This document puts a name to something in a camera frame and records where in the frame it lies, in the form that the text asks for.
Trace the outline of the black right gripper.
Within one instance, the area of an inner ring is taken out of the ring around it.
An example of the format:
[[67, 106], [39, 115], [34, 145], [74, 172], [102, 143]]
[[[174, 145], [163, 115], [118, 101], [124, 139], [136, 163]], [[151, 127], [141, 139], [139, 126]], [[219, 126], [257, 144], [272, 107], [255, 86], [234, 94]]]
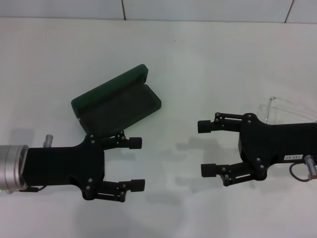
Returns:
[[201, 164], [203, 178], [220, 176], [224, 186], [264, 180], [270, 166], [305, 163], [309, 178], [317, 178], [317, 124], [266, 124], [255, 114], [215, 113], [214, 121], [198, 121], [198, 133], [239, 132], [239, 151], [250, 163]]

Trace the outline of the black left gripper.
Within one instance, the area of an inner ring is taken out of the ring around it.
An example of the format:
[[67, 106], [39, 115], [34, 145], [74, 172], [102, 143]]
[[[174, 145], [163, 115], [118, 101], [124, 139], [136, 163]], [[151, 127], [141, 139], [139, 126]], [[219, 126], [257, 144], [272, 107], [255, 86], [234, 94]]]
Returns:
[[125, 202], [128, 191], [144, 191], [145, 180], [102, 182], [104, 150], [114, 148], [141, 149], [142, 138], [128, 138], [124, 131], [119, 131], [99, 139], [87, 135], [83, 142], [73, 147], [30, 148], [23, 178], [28, 186], [74, 185], [86, 200]]

